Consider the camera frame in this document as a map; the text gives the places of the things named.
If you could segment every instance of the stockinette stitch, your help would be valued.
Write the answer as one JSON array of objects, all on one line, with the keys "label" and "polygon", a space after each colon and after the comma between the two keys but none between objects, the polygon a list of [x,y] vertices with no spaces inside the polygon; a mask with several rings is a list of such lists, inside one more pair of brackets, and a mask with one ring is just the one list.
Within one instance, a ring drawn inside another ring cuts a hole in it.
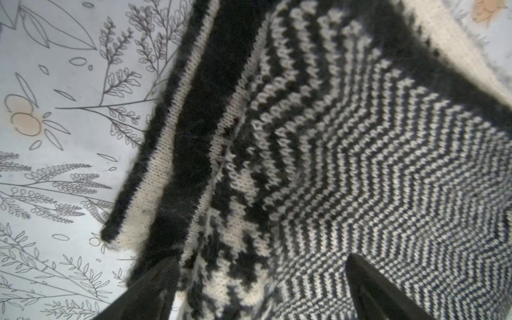
[{"label": "stockinette stitch", "polygon": [[348,254],[436,319],[512,304],[512,111],[387,0],[196,0],[102,231],[183,318],[350,319]]}]

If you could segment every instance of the knitted sweater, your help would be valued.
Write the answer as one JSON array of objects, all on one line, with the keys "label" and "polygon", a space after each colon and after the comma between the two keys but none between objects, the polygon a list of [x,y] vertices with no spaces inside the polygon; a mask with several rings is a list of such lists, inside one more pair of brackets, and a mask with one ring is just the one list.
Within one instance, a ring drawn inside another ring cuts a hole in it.
[{"label": "knitted sweater", "polygon": [[512,111],[391,0],[196,0],[102,238],[185,319],[351,319],[350,253],[436,319],[512,304]]}]

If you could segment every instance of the leaf illustration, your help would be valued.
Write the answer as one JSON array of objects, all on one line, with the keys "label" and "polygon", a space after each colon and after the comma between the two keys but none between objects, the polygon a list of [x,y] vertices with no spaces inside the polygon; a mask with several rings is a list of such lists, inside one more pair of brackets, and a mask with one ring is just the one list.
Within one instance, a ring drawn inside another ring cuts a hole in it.
[{"label": "leaf illustration", "polygon": [[74,66],[79,67],[79,66],[85,65],[87,63],[87,59],[82,58],[82,57],[74,57],[74,58],[69,59],[69,63],[71,63]]},{"label": "leaf illustration", "polygon": [[57,140],[57,138],[55,138],[55,136],[53,135],[53,133],[52,133],[50,130],[45,129],[45,136],[46,136],[46,137],[48,138],[48,140],[50,140],[50,142],[51,142],[54,146],[56,146],[58,149],[60,149],[60,150],[62,150],[62,151],[64,150],[64,149],[62,148],[62,145],[60,145],[59,140]]},{"label": "leaf illustration", "polygon": [[114,158],[114,157],[112,157],[112,156],[104,155],[104,154],[101,154],[101,153],[98,153],[97,155],[99,155],[101,158],[105,158],[105,159],[107,159],[107,160],[117,162],[116,158]]},{"label": "leaf illustration", "polygon": [[0,25],[15,29],[18,15],[19,0],[0,1],[3,14],[0,14]]},{"label": "leaf illustration", "polygon": [[64,132],[68,135],[71,134],[71,132],[69,132],[66,128],[64,128],[62,125],[58,124],[57,122],[53,122],[53,121],[50,121],[50,120],[43,120],[42,121],[44,124],[46,124],[47,126],[49,126],[50,128],[53,128],[57,131],[60,131],[60,132]]},{"label": "leaf illustration", "polygon": [[20,14],[23,19],[23,28],[29,37],[43,47],[49,48],[48,35],[37,18],[30,11],[20,10]]},{"label": "leaf illustration", "polygon": [[34,143],[32,143],[29,147],[29,150],[36,150],[37,148],[39,148],[42,144],[42,141],[41,140],[36,140],[34,141]]},{"label": "leaf illustration", "polygon": [[51,0],[25,2],[21,10],[30,12],[42,25],[48,41],[69,49],[95,50],[91,36],[66,10]]},{"label": "leaf illustration", "polygon": [[0,161],[0,172],[2,171],[30,171],[31,167],[14,163],[14,162],[1,162]]},{"label": "leaf illustration", "polygon": [[15,73],[16,78],[18,79],[19,85],[22,87],[23,92],[25,93],[25,96],[29,99],[32,106],[37,106],[37,100],[35,99],[34,93],[30,89],[28,83],[23,79],[23,77],[19,73]]},{"label": "leaf illustration", "polygon": [[46,68],[45,66],[39,65],[39,69],[41,70],[41,72],[43,72],[47,76],[50,75],[50,71],[48,71],[48,68]]},{"label": "leaf illustration", "polygon": [[0,151],[0,161],[15,160],[18,158],[19,158],[19,154],[12,153],[12,152]]},{"label": "leaf illustration", "polygon": [[57,90],[57,89],[53,89],[53,91],[55,91],[56,93],[58,93],[59,95],[65,97],[65,98],[70,99],[71,101],[76,101],[75,98],[73,98],[69,93],[66,93],[64,91]]},{"label": "leaf illustration", "polygon": [[39,181],[48,181],[52,178],[55,178],[58,175],[66,173],[71,170],[76,170],[78,168],[90,168],[89,164],[83,163],[70,163],[70,164],[60,164],[54,166],[48,166],[46,168],[41,168],[35,170],[29,174],[25,174],[25,178],[34,180],[36,182]]}]

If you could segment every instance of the black knit stripe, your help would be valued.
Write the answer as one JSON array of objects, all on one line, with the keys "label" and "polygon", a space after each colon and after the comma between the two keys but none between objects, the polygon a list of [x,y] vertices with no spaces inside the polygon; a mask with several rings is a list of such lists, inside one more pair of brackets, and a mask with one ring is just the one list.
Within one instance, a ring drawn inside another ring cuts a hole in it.
[{"label": "black knit stripe", "polygon": [[166,199],[174,193],[196,203],[211,174],[208,152],[217,122],[250,54],[258,26],[273,0],[258,3],[221,1],[213,31],[192,89],[176,127],[173,178]]},{"label": "black knit stripe", "polygon": [[194,39],[199,33],[202,20],[206,14],[208,2],[207,0],[197,0],[194,3],[186,32],[182,38],[182,44],[179,46],[176,54],[173,71],[167,81],[165,94],[155,107],[153,117],[144,135],[144,142],[140,146],[134,167],[117,196],[115,206],[101,231],[101,238],[104,241],[110,242],[119,234],[119,228],[124,220],[126,209],[147,171],[147,164],[151,158],[151,154],[156,148],[161,131],[164,127],[173,92],[176,90],[179,78],[184,72],[186,61],[190,56],[194,44]]}]

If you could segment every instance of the sprig drawing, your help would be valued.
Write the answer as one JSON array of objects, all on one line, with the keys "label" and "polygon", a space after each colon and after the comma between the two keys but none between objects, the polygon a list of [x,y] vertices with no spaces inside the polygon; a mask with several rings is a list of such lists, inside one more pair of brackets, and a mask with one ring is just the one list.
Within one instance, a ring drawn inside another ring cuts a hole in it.
[{"label": "sprig drawing", "polygon": [[[0,159],[18,159],[18,157],[17,154],[0,152]],[[30,171],[24,176],[32,182],[27,184],[0,183],[0,185],[10,186],[9,191],[0,190],[0,210],[16,217],[30,219],[36,215],[55,222],[73,223],[72,218],[84,216],[83,210],[86,210],[94,219],[103,223],[113,208],[112,202],[89,196],[97,193],[98,189],[112,189],[108,185],[95,181],[100,178],[99,174],[70,173],[69,179],[58,178],[77,169],[90,168],[91,166],[88,164],[52,165],[37,170],[20,164],[14,168],[19,167],[26,167]],[[41,191],[81,197],[83,207],[54,200]]]},{"label": "sprig drawing", "polygon": [[[2,313],[6,312],[7,307],[24,309],[26,306],[45,303],[47,308],[41,312],[47,315],[54,315],[56,318],[67,318],[71,315],[80,319],[84,316],[88,318],[97,315],[100,309],[108,304],[105,299],[111,294],[106,289],[110,280],[103,280],[102,272],[95,272],[82,257],[73,259],[63,255],[63,261],[59,263],[44,259],[36,243],[30,242],[28,238],[25,231],[15,234],[10,224],[0,223]],[[62,270],[60,266],[65,266],[67,270]],[[13,285],[9,278],[29,281],[32,285],[51,289],[53,293],[20,289]]]},{"label": "sprig drawing", "polygon": [[[135,28],[116,33],[116,25],[110,17],[100,30],[99,54],[106,60],[102,93],[99,103],[93,106],[56,108],[65,110],[82,110],[97,114],[110,123],[110,134],[126,145],[138,148],[142,142],[142,134],[146,122],[140,123],[141,116],[126,108],[143,105],[142,102],[153,101],[152,96],[161,84],[166,82],[164,75],[170,70],[176,51],[172,46],[179,44],[188,20],[189,0],[180,0],[178,9],[171,12],[173,0],[164,3],[161,0],[144,0],[147,5],[129,4],[126,16]],[[127,98],[134,89],[141,87],[142,75],[129,68],[114,66],[123,63],[122,56],[127,50],[136,50],[140,55],[139,62],[153,78],[150,89],[142,100],[118,104],[104,104],[107,96]]]}]

